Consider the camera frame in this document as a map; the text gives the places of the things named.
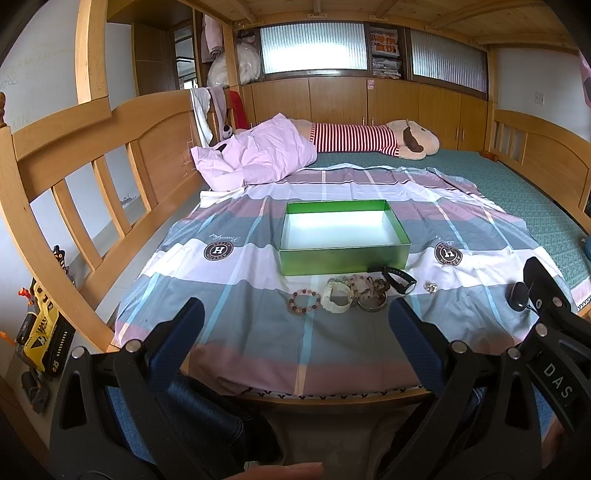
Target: bangle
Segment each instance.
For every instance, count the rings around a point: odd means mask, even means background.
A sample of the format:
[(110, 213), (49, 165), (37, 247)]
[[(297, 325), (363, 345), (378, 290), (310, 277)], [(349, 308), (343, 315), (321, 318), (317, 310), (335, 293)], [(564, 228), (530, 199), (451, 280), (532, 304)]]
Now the bangle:
[[(333, 302), (330, 297), (335, 293), (344, 293), (347, 295), (347, 304), (346, 305), (337, 305)], [(320, 304), (330, 313), (344, 313), (349, 310), (351, 304), (353, 303), (353, 290), (351, 290), (347, 285), (340, 281), (329, 281), (324, 291), (322, 292), (322, 296), (320, 299)]]

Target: toy gun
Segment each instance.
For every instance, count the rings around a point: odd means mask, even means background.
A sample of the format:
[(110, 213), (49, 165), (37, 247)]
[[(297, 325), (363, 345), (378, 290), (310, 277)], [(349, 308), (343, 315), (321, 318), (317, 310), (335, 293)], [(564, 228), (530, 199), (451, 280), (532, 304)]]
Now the toy gun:
[[(54, 247), (53, 255), (68, 275), (65, 252), (60, 250), (59, 245)], [(8, 339), (6, 334), (0, 336), (15, 346), (17, 355), (29, 366), (29, 371), (21, 376), (22, 387), (33, 410), (40, 413), (49, 400), (49, 390), (43, 385), (38, 372), (49, 380), (61, 375), (76, 330), (35, 278), (29, 289), (21, 288), (18, 294), (28, 299), (25, 321), (15, 342)]]

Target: beaded bracelet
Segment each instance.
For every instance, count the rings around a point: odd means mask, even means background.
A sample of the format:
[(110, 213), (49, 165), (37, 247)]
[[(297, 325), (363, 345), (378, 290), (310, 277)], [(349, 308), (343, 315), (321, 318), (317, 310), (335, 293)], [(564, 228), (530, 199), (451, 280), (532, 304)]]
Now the beaded bracelet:
[[(296, 297), (298, 295), (305, 295), (310, 297), (315, 297), (316, 301), (311, 306), (306, 307), (298, 307), (296, 305)], [(306, 313), (309, 310), (316, 310), (320, 306), (320, 294), (318, 292), (312, 291), (309, 288), (302, 288), (301, 290), (295, 291), (291, 294), (291, 298), (289, 301), (290, 309), (296, 313)]]

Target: bracelet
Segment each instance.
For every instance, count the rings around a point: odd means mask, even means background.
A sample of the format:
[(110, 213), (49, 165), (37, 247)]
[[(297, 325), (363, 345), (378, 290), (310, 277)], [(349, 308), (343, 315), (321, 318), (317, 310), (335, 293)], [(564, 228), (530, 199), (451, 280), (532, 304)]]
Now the bracelet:
[[(337, 305), (333, 302), (330, 297), (335, 293), (344, 293), (347, 295), (347, 304), (346, 305)], [(344, 313), (351, 307), (353, 303), (353, 290), (351, 290), (347, 285), (340, 281), (336, 280), (329, 280), (328, 284), (324, 288), (322, 292), (322, 296), (320, 299), (320, 304), (330, 313)]]
[[(316, 301), (310, 307), (308, 307), (308, 306), (306, 306), (306, 307), (298, 307), (296, 305), (296, 297), (298, 295), (305, 295), (305, 296), (315, 297), (316, 298)], [(294, 293), (291, 294), (291, 298), (290, 298), (290, 301), (289, 301), (290, 309), (293, 312), (296, 312), (296, 313), (306, 313), (309, 310), (316, 310), (318, 308), (319, 304), (320, 304), (320, 294), (317, 293), (317, 292), (315, 292), (315, 291), (310, 290), (309, 288), (308, 289), (302, 288), (301, 290), (295, 291)]]

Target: wooden beam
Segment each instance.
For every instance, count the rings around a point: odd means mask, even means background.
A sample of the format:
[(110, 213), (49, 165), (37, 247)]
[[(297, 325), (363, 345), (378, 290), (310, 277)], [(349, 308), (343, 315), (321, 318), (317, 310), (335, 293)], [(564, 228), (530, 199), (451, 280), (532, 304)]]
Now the wooden beam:
[(497, 35), (483, 35), (481, 37), (474, 37), (474, 42), (480, 45), (498, 45), (498, 44), (535, 44), (535, 45), (548, 45), (554, 47), (570, 48), (573, 50), (577, 49), (577, 45), (565, 35), (555, 33), (510, 33), (510, 34), (497, 34)]
[(238, 56), (236, 55), (236, 41), (232, 27), (222, 26), (223, 46), (226, 53), (226, 68), (228, 69), (228, 86), (235, 87), (240, 85), (240, 75), (238, 68)]
[(81, 0), (76, 24), (74, 68), (78, 103), (109, 96), (105, 67), (107, 0)]
[(209, 5), (204, 4), (200, 0), (178, 0), (178, 1), (181, 2), (182, 4), (190, 6), (191, 8), (194, 8), (195, 10), (199, 10), (200, 12), (203, 12), (206, 15), (209, 15), (212, 18), (215, 18), (216, 20), (222, 22), (225, 25), (232, 25), (232, 20), (230, 20), (228, 17), (221, 14), (217, 10), (214, 10)]
[(246, 3), (245, 0), (232, 0), (236, 5), (236, 8), (240, 10), (240, 13), (250, 22), (256, 22), (256, 15), (252, 13), (251, 7)]
[(383, 18), (385, 14), (387, 14), (390, 9), (398, 3), (398, 0), (383, 0), (380, 3), (378, 9), (375, 11), (375, 16), (378, 18)]
[[(299, 10), (294, 12), (281, 12), (277, 14), (259, 15), (257, 22), (249, 22), (247, 20), (239, 20), (234, 22), (234, 30), (245, 30), (247, 28), (254, 27), (269, 27), (270, 25), (277, 25), (282, 23), (293, 23), (293, 22), (307, 22), (310, 21), (309, 10)], [(400, 25), (401, 27), (414, 28), (415, 30), (422, 30), (435, 35), (439, 35), (445, 38), (451, 38), (460, 43), (470, 45), (474, 48), (478, 48), (483, 51), (488, 51), (487, 47), (484, 47), (474, 42), (470, 37), (460, 33), (451, 28), (443, 28), (441, 30), (435, 30), (431, 28), (428, 22), (419, 20), (416, 18), (403, 17), (402, 15), (388, 15), (383, 18), (378, 18), (372, 12), (364, 12), (361, 10), (328, 10), (322, 12), (323, 21), (344, 21), (344, 22), (376, 22), (383, 23), (386, 25)]]
[(460, 22), (468, 18), (477, 17), (501, 10), (520, 7), (537, 7), (544, 5), (540, 0), (488, 0), (467, 5), (463, 8), (442, 15), (433, 20), (429, 25), (431, 28), (441, 28), (451, 23)]

